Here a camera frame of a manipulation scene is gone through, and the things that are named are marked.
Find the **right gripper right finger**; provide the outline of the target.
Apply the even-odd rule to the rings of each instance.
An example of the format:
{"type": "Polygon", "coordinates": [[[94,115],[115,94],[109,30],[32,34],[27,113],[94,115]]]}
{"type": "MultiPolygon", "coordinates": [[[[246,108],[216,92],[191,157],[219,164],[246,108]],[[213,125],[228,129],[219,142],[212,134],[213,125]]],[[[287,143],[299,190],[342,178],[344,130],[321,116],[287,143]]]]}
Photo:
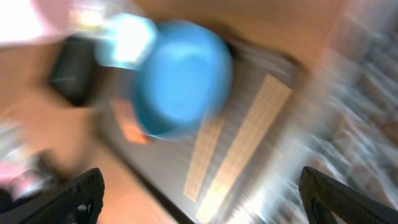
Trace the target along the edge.
{"type": "Polygon", "coordinates": [[[397,210],[312,167],[302,169],[298,188],[310,224],[336,223],[335,215],[349,224],[397,223],[397,210]]]}

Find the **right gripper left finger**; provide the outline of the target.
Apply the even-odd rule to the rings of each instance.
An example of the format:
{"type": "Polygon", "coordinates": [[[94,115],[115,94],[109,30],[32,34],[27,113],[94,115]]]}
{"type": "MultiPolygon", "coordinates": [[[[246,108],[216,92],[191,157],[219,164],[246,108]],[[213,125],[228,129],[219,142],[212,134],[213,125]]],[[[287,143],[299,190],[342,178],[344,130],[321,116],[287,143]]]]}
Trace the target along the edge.
{"type": "Polygon", "coordinates": [[[1,214],[1,223],[96,223],[104,190],[100,169],[92,168],[1,214]]]}

